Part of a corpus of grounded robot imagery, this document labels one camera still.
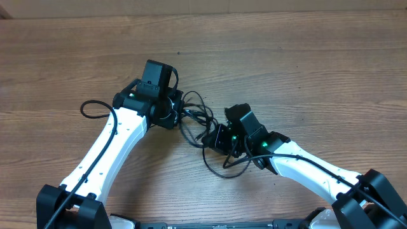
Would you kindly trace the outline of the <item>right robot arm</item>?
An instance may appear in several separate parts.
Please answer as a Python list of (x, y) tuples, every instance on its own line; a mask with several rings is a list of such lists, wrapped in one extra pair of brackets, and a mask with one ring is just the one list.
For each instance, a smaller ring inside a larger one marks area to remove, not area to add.
[(269, 132), (248, 104), (225, 109), (227, 124), (203, 137), (204, 147), (227, 158), (223, 167), (252, 162), (259, 169), (296, 181), (323, 198), (300, 228), (406, 228), (406, 204), (389, 180), (370, 169), (365, 174), (341, 169), (302, 149), (278, 132)]

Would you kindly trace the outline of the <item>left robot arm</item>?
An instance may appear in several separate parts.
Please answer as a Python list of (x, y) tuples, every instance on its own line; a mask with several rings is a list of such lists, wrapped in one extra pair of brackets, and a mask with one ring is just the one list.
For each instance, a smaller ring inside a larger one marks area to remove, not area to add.
[(108, 214), (109, 191), (134, 146), (153, 126), (173, 129), (182, 92), (170, 86), (177, 70), (148, 60), (136, 78), (114, 96), (107, 122), (84, 159), (58, 187), (44, 185), (36, 199), (38, 228), (139, 228), (134, 219)]

